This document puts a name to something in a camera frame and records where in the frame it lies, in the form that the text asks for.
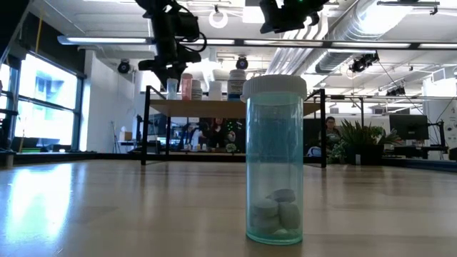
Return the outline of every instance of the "label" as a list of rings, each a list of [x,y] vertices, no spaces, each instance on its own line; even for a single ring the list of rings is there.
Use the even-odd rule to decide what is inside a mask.
[[[227,81],[227,94],[243,94],[243,85],[246,80]]]

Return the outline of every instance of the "plastic container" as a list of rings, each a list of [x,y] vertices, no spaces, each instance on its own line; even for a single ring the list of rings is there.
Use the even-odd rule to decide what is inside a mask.
[[[222,83],[220,81],[209,82],[208,97],[211,101],[222,100]]]
[[[176,90],[178,88],[177,79],[167,79],[166,80],[166,100],[176,100]]]
[[[303,99],[297,76],[247,81],[246,234],[260,243],[289,245],[303,234]]]
[[[244,82],[246,82],[244,70],[236,69],[230,71],[230,77],[227,81],[227,101],[240,101]]]
[[[203,98],[203,90],[201,90],[200,81],[192,80],[192,95],[191,100],[201,100]]]
[[[191,100],[192,97],[192,74],[183,74],[181,76],[182,100]]]

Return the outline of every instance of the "ceiling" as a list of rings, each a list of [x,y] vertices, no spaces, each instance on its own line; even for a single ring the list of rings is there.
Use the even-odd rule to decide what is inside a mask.
[[[354,2],[354,0],[333,0],[338,8],[329,11],[329,24],[332,24]],[[199,16],[200,30],[209,38],[278,38],[282,34],[260,34],[261,24],[243,23],[242,10],[244,0],[231,1],[230,5],[220,4],[221,10],[230,11],[228,23],[222,29],[216,29],[209,23],[212,6],[188,6]],[[120,4],[105,1],[88,0],[36,0],[31,10],[44,21],[69,36],[150,36],[148,21],[141,15],[144,10],[136,4]],[[457,41],[457,5],[446,6],[431,16],[430,9],[414,9],[397,26],[382,36],[382,40],[399,41]],[[213,49],[218,59],[223,59],[224,69],[235,66],[238,55],[247,55],[250,67],[266,69],[276,49],[216,47]],[[152,56],[147,46],[104,47],[103,55],[113,63],[120,58],[140,59]],[[381,63],[392,79],[405,78],[409,94],[420,93],[421,78],[440,69],[444,64],[457,64],[457,53],[452,51],[379,51]],[[378,87],[391,83],[381,66],[375,65],[363,74],[353,75],[347,65],[340,67],[337,74],[325,79],[325,87],[335,94],[359,91],[360,94],[374,94]]]

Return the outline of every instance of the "ductwork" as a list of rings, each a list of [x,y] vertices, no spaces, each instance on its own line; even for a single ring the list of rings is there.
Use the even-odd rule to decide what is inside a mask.
[[[378,6],[378,0],[360,0],[326,40],[375,41],[396,26],[411,10],[410,6]],[[304,65],[293,74],[330,74],[353,54],[313,50]]]

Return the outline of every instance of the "person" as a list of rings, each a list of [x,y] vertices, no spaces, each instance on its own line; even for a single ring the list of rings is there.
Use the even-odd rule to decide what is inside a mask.
[[[326,137],[327,137],[327,153],[329,153],[333,147],[341,140],[341,134],[336,129],[336,121],[332,116],[326,119]],[[319,142],[321,141],[321,132],[319,132]]]
[[[209,137],[209,146],[212,148],[225,148],[226,139],[231,142],[235,141],[235,133],[233,131],[229,131],[227,133],[224,119],[213,119]]]

